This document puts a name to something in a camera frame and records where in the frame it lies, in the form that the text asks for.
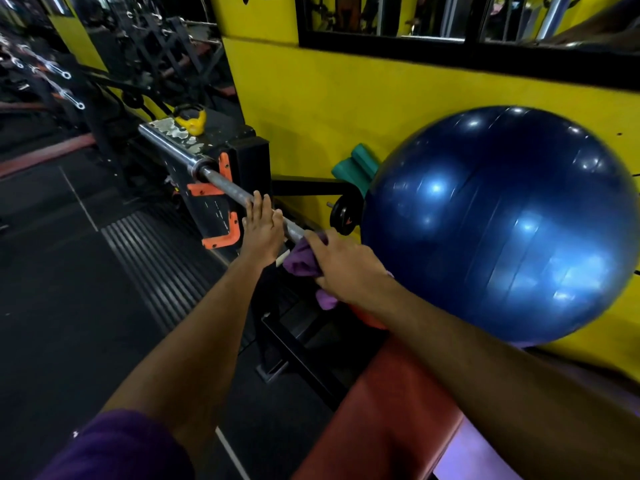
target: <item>left hand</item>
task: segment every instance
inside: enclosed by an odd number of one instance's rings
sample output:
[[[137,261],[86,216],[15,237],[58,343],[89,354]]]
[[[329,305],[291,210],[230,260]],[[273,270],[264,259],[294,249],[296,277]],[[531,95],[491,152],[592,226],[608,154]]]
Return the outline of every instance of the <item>left hand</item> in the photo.
[[[271,198],[260,192],[253,193],[253,202],[245,204],[246,217],[242,219],[244,241],[241,257],[247,257],[260,269],[274,263],[284,242],[284,216],[282,211],[271,208]]]

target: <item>purple sleeve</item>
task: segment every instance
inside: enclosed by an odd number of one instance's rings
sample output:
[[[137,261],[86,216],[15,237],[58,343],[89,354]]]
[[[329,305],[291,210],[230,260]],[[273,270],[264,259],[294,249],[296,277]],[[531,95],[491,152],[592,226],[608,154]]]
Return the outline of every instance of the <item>purple sleeve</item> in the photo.
[[[162,424],[135,411],[96,416],[36,480],[193,479],[185,449]]]

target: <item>hand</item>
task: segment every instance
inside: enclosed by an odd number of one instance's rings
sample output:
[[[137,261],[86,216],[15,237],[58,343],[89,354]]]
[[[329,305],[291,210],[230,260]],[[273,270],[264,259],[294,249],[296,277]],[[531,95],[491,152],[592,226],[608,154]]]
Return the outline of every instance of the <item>hand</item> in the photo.
[[[387,270],[368,246],[352,239],[343,239],[331,228],[326,232],[328,244],[315,232],[307,231],[305,237],[324,276],[316,279],[318,285],[334,297],[363,308],[368,308],[375,293],[377,278],[392,280]]]
[[[246,217],[242,219],[244,241],[240,256],[260,266],[260,269],[274,263],[284,242],[284,216],[282,211],[271,208],[271,198],[260,192],[253,193],[253,202],[246,201]]]

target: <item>right hand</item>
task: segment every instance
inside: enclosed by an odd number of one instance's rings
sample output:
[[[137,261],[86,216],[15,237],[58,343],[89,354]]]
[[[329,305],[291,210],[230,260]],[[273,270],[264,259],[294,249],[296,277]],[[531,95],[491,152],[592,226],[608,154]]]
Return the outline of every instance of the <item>right hand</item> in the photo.
[[[324,274],[316,278],[316,283],[345,303],[367,308],[374,298],[373,284],[377,277],[392,278],[370,247],[341,238],[334,228],[326,231],[326,236],[325,245],[315,232],[305,232]]]

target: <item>stability ball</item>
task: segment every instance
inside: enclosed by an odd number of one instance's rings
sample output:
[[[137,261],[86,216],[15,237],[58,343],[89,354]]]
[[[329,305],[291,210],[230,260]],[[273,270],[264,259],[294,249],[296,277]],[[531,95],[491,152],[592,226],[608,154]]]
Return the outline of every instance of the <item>stability ball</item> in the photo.
[[[438,121],[381,165],[362,241],[406,288],[517,346],[603,313],[638,262],[633,179],[587,129],[539,109]]]

